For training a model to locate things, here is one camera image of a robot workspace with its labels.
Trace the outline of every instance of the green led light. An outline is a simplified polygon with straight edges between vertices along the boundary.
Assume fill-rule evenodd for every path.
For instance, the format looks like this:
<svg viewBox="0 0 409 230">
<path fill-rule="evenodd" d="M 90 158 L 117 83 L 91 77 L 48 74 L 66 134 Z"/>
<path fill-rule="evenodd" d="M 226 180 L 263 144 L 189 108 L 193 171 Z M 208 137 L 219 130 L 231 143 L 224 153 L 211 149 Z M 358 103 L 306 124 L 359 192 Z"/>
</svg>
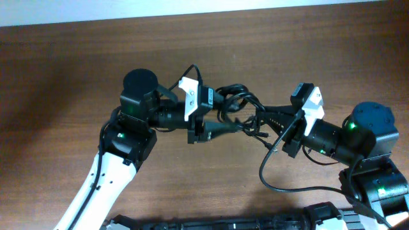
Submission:
<svg viewBox="0 0 409 230">
<path fill-rule="evenodd" d="M 350 123 L 350 129 L 354 129 L 357 125 L 354 122 Z"/>
<path fill-rule="evenodd" d="M 384 189 L 384 188 L 379 188 L 379 189 L 378 189 L 378 194 L 379 194 L 379 195 L 384 195 L 384 194 L 386 194 L 385 189 Z"/>
</svg>

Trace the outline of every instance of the wire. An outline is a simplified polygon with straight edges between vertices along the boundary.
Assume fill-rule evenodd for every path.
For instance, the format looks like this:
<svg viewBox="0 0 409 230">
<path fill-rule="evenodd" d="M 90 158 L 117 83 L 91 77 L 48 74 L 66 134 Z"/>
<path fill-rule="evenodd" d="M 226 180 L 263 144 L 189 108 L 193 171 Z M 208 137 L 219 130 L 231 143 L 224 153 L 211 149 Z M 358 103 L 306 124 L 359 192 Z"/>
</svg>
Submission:
<svg viewBox="0 0 409 230">
<path fill-rule="evenodd" d="M 120 110 L 121 110 L 121 106 L 119 106 L 119 107 L 117 107 L 116 109 L 114 109 L 113 112 L 112 112 L 112 114 L 111 114 L 111 117 L 110 117 L 109 121 L 107 121 L 107 122 L 102 126 L 102 128 L 101 128 L 101 131 L 100 131 L 100 141 L 99 141 L 99 145 L 98 145 L 98 165 L 97 165 L 97 168 L 96 168 L 95 180 L 94 180 L 94 182 L 92 183 L 91 190 L 89 191 L 87 197 L 85 198 L 85 200 L 84 200 L 84 202 L 83 202 L 81 208 L 78 210 L 76 216 L 75 216 L 74 219 L 72 220 L 72 223 L 70 224 L 70 227 L 68 228 L 68 230 L 72 230 L 72 229 L 75 227 L 76 223 L 78 222 L 79 218 L 80 218 L 81 215 L 82 215 L 82 212 L 84 211 L 84 209 L 85 209 L 85 207 L 87 206 L 89 200 L 91 199 L 91 197 L 92 197 L 92 195 L 93 195 L 93 193 L 94 193 L 94 191 L 95 191 L 95 189 L 96 189 L 96 186 L 98 185 L 98 181 L 99 181 L 100 173 L 101 173 L 101 166 L 102 166 L 102 155 L 104 155 L 104 153 L 105 153 L 105 150 L 104 150 L 104 144 L 105 144 L 105 143 L 104 143 L 104 132 L 105 132 L 105 129 L 106 129 L 112 122 L 114 122 L 114 121 L 116 120 L 116 118 L 118 117 L 118 113 L 119 113 Z"/>
<path fill-rule="evenodd" d="M 199 84 L 202 84 L 202 78 L 200 75 L 199 68 L 196 65 L 191 65 L 185 73 L 182 75 L 182 77 L 186 76 L 188 72 L 192 68 L 196 69 L 197 72 L 197 81 L 199 81 Z M 181 80 L 181 78 L 175 82 L 169 90 L 172 90 L 178 85 L 178 82 Z M 342 194 L 345 196 L 347 199 L 349 199 L 352 203 L 354 203 L 356 206 L 360 206 L 361 208 L 367 210 L 369 213 L 371 213 L 375 218 L 383 222 L 388 228 L 391 228 L 392 226 L 383 218 L 379 213 L 371 209 L 370 207 L 366 206 L 364 203 L 362 203 L 360 200 L 356 199 L 355 197 L 352 197 L 350 194 L 347 194 L 343 192 L 342 190 L 339 190 L 337 188 L 332 188 L 332 187 L 326 187 L 326 186 L 314 186 L 314 187 L 305 187 L 305 188 L 291 188 L 291 189 L 285 189 L 285 188 L 277 188 L 273 187 L 270 184 L 268 184 L 264 177 L 263 177 L 263 170 L 264 167 L 268 161 L 268 159 L 271 157 L 271 154 L 276 150 L 278 144 L 280 143 L 281 139 L 288 133 L 290 127 L 292 127 L 299 119 L 300 115 L 296 114 L 294 117 L 293 121 L 290 123 L 290 125 L 287 126 L 285 130 L 282 130 L 279 137 L 275 140 L 273 144 L 270 144 L 263 140 L 260 137 L 268 137 L 268 134 L 260 132 L 260 127 L 264 125 L 268 121 L 262 121 L 259 117 L 257 116 L 250 116 L 248 119 L 246 119 L 244 122 L 240 122 L 237 118 L 233 122 L 230 117 L 228 116 L 229 113 L 234 113 L 242 110 L 248 103 L 252 104 L 256 108 L 257 111 L 265 111 L 264 106 L 260 103 L 258 98 L 249 92 L 248 88 L 242 84 L 233 84 L 230 86 L 224 86 L 216 89 L 216 92 L 219 93 L 224 97 L 224 103 L 220 106 L 220 108 L 217 111 L 217 119 L 221 123 L 234 123 L 238 127 L 242 129 L 242 131 L 250 136 L 255 138 L 256 140 L 260 141 L 263 143 L 263 145 L 268 149 L 268 153 L 266 154 L 265 158 L 263 159 L 260 168 L 259 168 L 259 177 L 261 182 L 270 190 L 274 190 L 276 192 L 305 192 L 305 191 L 312 191 L 312 190 L 326 190 L 326 191 L 332 191 L 332 192 L 337 192 L 339 194 Z M 347 120 L 349 119 L 349 116 L 345 118 L 343 121 L 343 127 L 345 126 Z M 316 164 L 320 165 L 332 165 L 336 164 L 337 162 L 334 163 L 321 163 L 317 162 L 314 159 L 312 159 L 306 152 L 305 146 L 303 146 L 303 152 L 306 155 L 306 157 L 313 161 Z M 353 169 L 356 167 L 356 164 L 351 168 L 350 173 L 348 175 L 348 179 L 350 180 L 350 176 L 352 174 Z"/>
<path fill-rule="evenodd" d="M 169 91 L 172 91 L 172 89 L 174 89 L 176 86 L 178 86 L 179 85 L 179 81 L 181 80 L 181 78 L 182 77 L 186 77 L 186 75 L 191 71 L 191 69 L 193 69 L 193 67 L 194 67 L 194 69 L 196 70 L 196 73 L 197 73 L 197 81 L 199 82 L 199 85 L 203 85 L 203 79 L 202 79 L 202 75 L 200 74 L 200 70 L 199 70 L 199 67 L 196 65 L 196 64 L 191 64 L 190 66 L 189 66 L 189 68 L 187 68 L 187 70 L 181 75 L 181 77 L 168 89 Z"/>
<path fill-rule="evenodd" d="M 189 66 L 189 68 L 186 69 L 186 71 L 181 75 L 181 77 L 168 89 L 169 91 L 172 91 L 177 85 L 179 85 L 179 81 L 181 80 L 182 77 L 186 77 L 186 75 L 192 70 L 192 69 L 196 70 L 197 73 L 197 81 L 199 82 L 199 85 L 203 85 L 203 79 L 202 79 L 202 75 L 200 74 L 200 70 L 199 67 L 196 64 L 191 64 Z M 175 128 L 168 128 L 165 130 L 160 130 L 155 128 L 156 131 L 158 132 L 162 132 L 162 133 L 168 133 L 168 132 L 173 132 L 176 129 Z"/>
<path fill-rule="evenodd" d="M 339 162 L 323 163 L 323 162 L 316 161 L 316 160 L 314 160 L 314 159 L 309 155 L 310 152 L 311 152 L 311 150 L 312 150 L 312 149 L 309 149 L 309 150 L 308 150 L 308 153 L 307 153 L 307 151 L 305 150 L 305 146 L 304 146 L 304 145 L 302 146 L 302 151 L 304 152 L 304 155 L 308 158 L 308 160 L 314 162 L 315 164 L 322 165 L 322 166 L 328 166 L 328 165 L 334 165 L 334 164 L 338 164 L 338 163 L 339 163 Z"/>
<path fill-rule="evenodd" d="M 351 165 L 351 167 L 350 167 L 350 170 L 349 170 L 349 172 L 348 172 L 348 185 L 350 186 L 351 191 L 352 191 L 352 194 L 353 194 L 354 196 L 356 196 L 357 193 L 356 193 L 354 187 L 352 186 L 352 173 L 353 173 L 353 171 L 355 170 L 355 168 L 357 167 L 358 163 L 359 163 L 361 160 L 363 160 L 363 159 L 364 159 L 364 156 L 358 155 L 358 156 L 356 157 L 355 161 L 352 163 L 352 165 Z"/>
<path fill-rule="evenodd" d="M 267 155 L 264 157 L 263 162 L 260 165 L 259 168 L 259 177 L 261 182 L 270 190 L 276 191 L 276 192 L 305 192 L 305 191 L 312 191 L 312 190 L 326 190 L 326 191 L 332 191 L 332 192 L 337 192 L 339 194 L 344 195 L 346 198 L 348 198 L 351 202 L 353 202 L 355 205 L 360 206 L 361 208 L 367 210 L 369 213 L 375 216 L 378 220 L 383 222 L 388 228 L 392 228 L 392 226 L 386 221 L 386 219 L 381 216 L 379 213 L 374 211 L 372 208 L 366 206 L 364 203 L 362 203 L 360 200 L 356 199 L 355 197 L 352 197 L 350 194 L 347 194 L 343 192 L 342 190 L 339 190 L 337 188 L 332 188 L 332 187 L 326 187 L 326 186 L 313 186 L 313 187 L 305 187 L 305 188 L 277 188 L 273 187 L 270 184 L 266 182 L 266 180 L 263 177 L 263 170 L 264 166 L 266 165 L 268 159 L 270 158 L 271 154 L 273 153 L 273 150 L 276 149 L 278 144 L 280 143 L 281 139 L 286 135 L 288 132 L 289 128 L 294 125 L 294 123 L 297 121 L 297 117 L 294 118 L 294 120 L 290 123 L 290 125 L 281 132 L 280 136 L 275 140 L 272 148 L 270 151 L 268 151 Z"/>
</svg>

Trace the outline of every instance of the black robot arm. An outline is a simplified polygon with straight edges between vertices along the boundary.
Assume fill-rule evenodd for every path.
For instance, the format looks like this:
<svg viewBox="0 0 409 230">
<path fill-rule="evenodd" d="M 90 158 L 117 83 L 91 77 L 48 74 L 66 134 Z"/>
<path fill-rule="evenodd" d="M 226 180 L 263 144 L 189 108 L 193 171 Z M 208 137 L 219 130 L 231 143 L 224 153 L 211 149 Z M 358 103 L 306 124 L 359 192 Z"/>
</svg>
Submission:
<svg viewBox="0 0 409 230">
<path fill-rule="evenodd" d="M 185 78 L 193 67 L 197 80 Z M 186 92 L 186 101 L 179 101 L 171 92 L 176 85 Z M 108 139 L 110 152 L 124 154 L 128 163 L 139 168 L 156 142 L 153 128 L 165 128 L 161 132 L 186 129 L 188 143 L 206 142 L 222 134 L 244 132 L 261 141 L 268 149 L 259 175 L 261 181 L 279 192 L 301 192 L 324 189 L 342 193 L 354 205 L 358 213 L 374 217 L 390 227 L 384 217 L 408 211 L 409 195 L 405 177 L 389 158 L 399 137 L 391 110 L 378 103 L 364 102 L 357 105 L 341 127 L 323 121 L 323 100 L 319 88 L 311 83 L 301 83 L 290 97 L 291 105 L 269 107 L 262 105 L 249 90 L 234 84 L 213 89 L 203 85 L 198 68 L 192 65 L 178 84 L 166 89 L 158 83 L 156 75 L 145 69 L 136 69 L 124 78 L 121 94 L 121 111 L 111 129 L 116 129 Z M 238 112 L 247 104 L 255 107 L 255 113 L 245 121 L 231 119 L 229 114 Z M 204 121 L 208 112 L 217 111 L 219 122 Z M 260 132 L 268 125 L 279 137 L 270 144 Z M 143 153 L 131 157 L 123 153 L 118 133 L 129 135 L 128 144 L 144 143 Z M 283 189 L 269 185 L 263 178 L 263 168 L 280 141 L 282 150 L 295 158 L 301 148 L 315 150 L 348 166 L 339 173 L 341 190 L 328 187 Z"/>
</svg>

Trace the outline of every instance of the wooden surface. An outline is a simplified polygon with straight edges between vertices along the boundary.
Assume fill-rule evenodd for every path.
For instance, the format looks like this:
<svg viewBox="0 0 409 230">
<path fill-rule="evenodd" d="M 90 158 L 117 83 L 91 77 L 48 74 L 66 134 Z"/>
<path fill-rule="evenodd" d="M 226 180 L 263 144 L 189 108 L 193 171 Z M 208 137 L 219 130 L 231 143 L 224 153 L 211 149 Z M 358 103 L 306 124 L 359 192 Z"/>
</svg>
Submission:
<svg viewBox="0 0 409 230">
<path fill-rule="evenodd" d="M 299 82 L 313 82 L 325 119 L 337 125 L 359 102 L 388 105 L 400 131 L 392 159 L 409 178 L 408 25 L 407 10 L 382 2 L 0 28 L 1 228 L 57 224 L 134 68 L 148 68 L 170 86 L 196 63 L 205 84 L 245 84 L 265 105 L 289 104 Z M 349 206 L 331 192 L 269 191 L 258 178 L 265 154 L 241 133 L 195 145 L 187 144 L 186 131 L 158 134 L 109 217 L 252 216 L 323 201 Z M 339 187 L 342 168 L 279 152 L 265 176 L 285 188 Z"/>
</svg>

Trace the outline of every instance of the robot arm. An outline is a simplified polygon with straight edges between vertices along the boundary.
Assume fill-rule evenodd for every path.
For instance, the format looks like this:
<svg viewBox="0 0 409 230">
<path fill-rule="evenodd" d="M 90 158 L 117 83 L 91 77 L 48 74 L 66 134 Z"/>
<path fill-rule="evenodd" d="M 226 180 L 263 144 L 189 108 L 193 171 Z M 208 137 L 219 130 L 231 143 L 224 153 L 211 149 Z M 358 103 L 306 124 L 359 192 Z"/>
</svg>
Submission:
<svg viewBox="0 0 409 230">
<path fill-rule="evenodd" d="M 195 68 L 198 80 L 186 78 Z M 388 216 L 407 216 L 408 183 L 390 160 L 391 149 L 399 136 L 389 108 L 378 103 L 364 102 L 354 108 L 338 127 L 323 121 L 323 100 L 320 89 L 301 83 L 290 97 L 291 105 L 265 107 L 241 85 L 234 84 L 216 90 L 203 85 L 199 70 L 192 65 L 180 78 L 179 87 L 186 92 L 186 101 L 179 102 L 171 90 L 158 84 L 156 75 L 145 69 L 128 73 L 118 107 L 100 134 L 99 152 L 91 170 L 64 217 L 54 230 L 98 229 L 111 206 L 126 185 L 133 180 L 148 158 L 157 137 L 152 128 L 171 132 L 187 129 L 187 142 L 206 142 L 222 134 L 244 132 L 261 141 L 268 154 L 260 167 L 261 181 L 278 192 L 301 192 L 325 189 L 342 193 L 367 226 L 385 227 Z M 243 109 L 246 104 L 256 108 L 256 115 L 241 122 L 228 114 Z M 219 122 L 203 121 L 211 110 L 217 111 Z M 274 144 L 260 132 L 268 125 L 279 137 Z M 295 158 L 300 148 L 307 147 L 347 165 L 340 172 L 341 190 L 328 187 L 284 189 L 269 185 L 263 179 L 265 162 L 284 141 L 282 150 Z"/>
</svg>

